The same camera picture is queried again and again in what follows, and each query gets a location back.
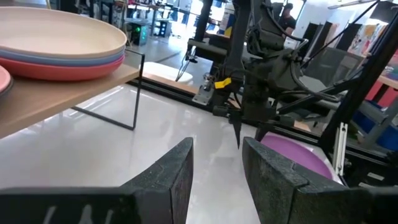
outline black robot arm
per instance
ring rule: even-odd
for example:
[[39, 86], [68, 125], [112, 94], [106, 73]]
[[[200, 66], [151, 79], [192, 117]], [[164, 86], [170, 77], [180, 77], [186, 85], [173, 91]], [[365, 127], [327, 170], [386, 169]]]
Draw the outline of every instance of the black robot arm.
[[[297, 88], [292, 79], [291, 68], [299, 69], [300, 65], [294, 50], [284, 49], [285, 32], [272, 16], [270, 0], [235, 0], [233, 3], [236, 22], [230, 39], [230, 49], [222, 72], [216, 77], [216, 82], [229, 84], [221, 88], [216, 85], [213, 114], [229, 118], [235, 128], [239, 145], [243, 119], [258, 123], [260, 127], [270, 127], [266, 123], [285, 120], [277, 116], [276, 105], [269, 103], [269, 93], [272, 90], [273, 93], [282, 94]], [[245, 40], [248, 52], [260, 58], [251, 58], [243, 64]], [[225, 106], [229, 96], [236, 94], [242, 86], [244, 90], [240, 108]], [[258, 133], [256, 139], [264, 136], [264, 131]]]

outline wooden board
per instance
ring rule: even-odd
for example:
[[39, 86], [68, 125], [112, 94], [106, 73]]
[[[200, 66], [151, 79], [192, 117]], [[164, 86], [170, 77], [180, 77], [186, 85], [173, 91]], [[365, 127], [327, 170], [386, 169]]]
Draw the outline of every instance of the wooden board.
[[0, 138], [33, 125], [139, 76], [121, 65], [112, 75], [85, 82], [45, 82], [16, 78], [0, 101]]
[[[189, 92], [189, 93], [193, 93], [193, 94], [198, 93], [198, 89], [193, 87], [193, 86], [188, 86], [188, 85], [183, 84], [183, 83], [178, 83], [178, 82], [175, 82], [175, 81], [172, 81], [172, 80], [168, 80], [166, 78], [162, 78], [162, 77], [159, 77], [157, 75], [144, 73], [143, 77], [149, 78], [149, 79], [151, 79], [153, 81], [156, 81], [156, 82], [159, 82], [159, 83], [163, 83], [163, 84], [168, 85], [168, 86], [172, 86], [172, 87], [178, 88], [180, 90], [183, 90], [183, 91], [186, 91], [186, 92]], [[235, 107], [239, 108], [238, 104], [235, 101], [230, 100], [230, 102]], [[311, 132], [310, 127], [308, 125], [306, 125], [305, 123], [301, 123], [301, 122], [296, 121], [294, 123], [294, 126], [295, 126], [295, 128], [299, 128], [299, 129], [302, 129], [304, 131]]]
[[392, 80], [390, 78], [387, 78], [383, 75], [381, 75], [378, 79], [379, 82], [386, 84], [389, 87], [392, 87], [394, 89], [398, 89], [398, 81]]

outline black cable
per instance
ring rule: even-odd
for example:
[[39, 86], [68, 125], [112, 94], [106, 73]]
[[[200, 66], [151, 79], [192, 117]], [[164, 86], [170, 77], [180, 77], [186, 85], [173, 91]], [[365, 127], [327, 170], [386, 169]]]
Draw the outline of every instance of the black cable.
[[280, 99], [282, 99], [283, 97], [286, 96], [292, 96], [292, 95], [298, 95], [298, 94], [308, 94], [305, 90], [287, 90], [287, 91], [283, 91], [282, 93], [280, 93], [272, 102], [272, 107], [276, 108]]
[[236, 93], [234, 93], [234, 98], [235, 98], [236, 103], [239, 105], [239, 107], [242, 108], [242, 104], [241, 104], [241, 102], [239, 101], [238, 96], [237, 96]]
[[325, 93], [317, 93], [317, 92], [314, 92], [314, 91], [310, 90], [309, 88], [307, 88], [307, 87], [299, 80], [298, 76], [296, 75], [295, 70], [294, 70], [294, 63], [291, 63], [291, 64], [290, 64], [290, 75], [292, 76], [293, 81], [294, 81], [302, 90], [304, 90], [304, 91], [306, 91], [307, 93], [309, 93], [309, 94], [311, 94], [311, 95], [317, 97], [318, 99], [326, 100], [326, 101], [334, 102], [334, 103], [340, 102], [340, 99], [337, 98], [336, 96], [332, 96], [332, 95], [325, 94]]
[[331, 43], [333, 43], [337, 38], [339, 38], [341, 35], [343, 35], [349, 28], [351, 28], [356, 22], [360, 20], [366, 13], [369, 12], [375, 5], [377, 5], [380, 2], [380, 0], [377, 0], [374, 2], [371, 6], [369, 6], [365, 11], [362, 12], [361, 15], [359, 15], [352, 23], [350, 23], [345, 29], [343, 29], [336, 37], [334, 37], [331, 41], [329, 41], [327, 44], [325, 44], [321, 49], [319, 49], [315, 54], [313, 54], [304, 64], [302, 64], [302, 68], [306, 66], [310, 61], [312, 61], [315, 56], [317, 56], [320, 52], [322, 52], [325, 48], [327, 48]]

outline blue bin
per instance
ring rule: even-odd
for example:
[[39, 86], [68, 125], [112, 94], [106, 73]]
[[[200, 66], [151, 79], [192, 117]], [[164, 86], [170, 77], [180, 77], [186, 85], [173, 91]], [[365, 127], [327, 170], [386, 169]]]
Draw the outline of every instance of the blue bin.
[[[370, 102], [378, 109], [381, 109], [381, 106], [379, 106], [377, 103], [373, 101], [368, 102]], [[353, 116], [353, 121], [366, 133], [369, 133], [375, 125], [374, 121], [369, 119], [365, 114], [362, 114], [360, 111], [355, 112]], [[392, 125], [388, 126], [377, 140], [377, 144], [386, 149], [398, 151], [398, 130], [396, 130], [396, 128]]]

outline beige plate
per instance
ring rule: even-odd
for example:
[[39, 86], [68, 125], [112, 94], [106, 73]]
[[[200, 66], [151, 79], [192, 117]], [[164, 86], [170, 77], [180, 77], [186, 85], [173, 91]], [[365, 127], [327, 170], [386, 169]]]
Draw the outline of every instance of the beige plate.
[[56, 58], [98, 58], [120, 52], [126, 35], [105, 22], [69, 12], [0, 7], [0, 49]]

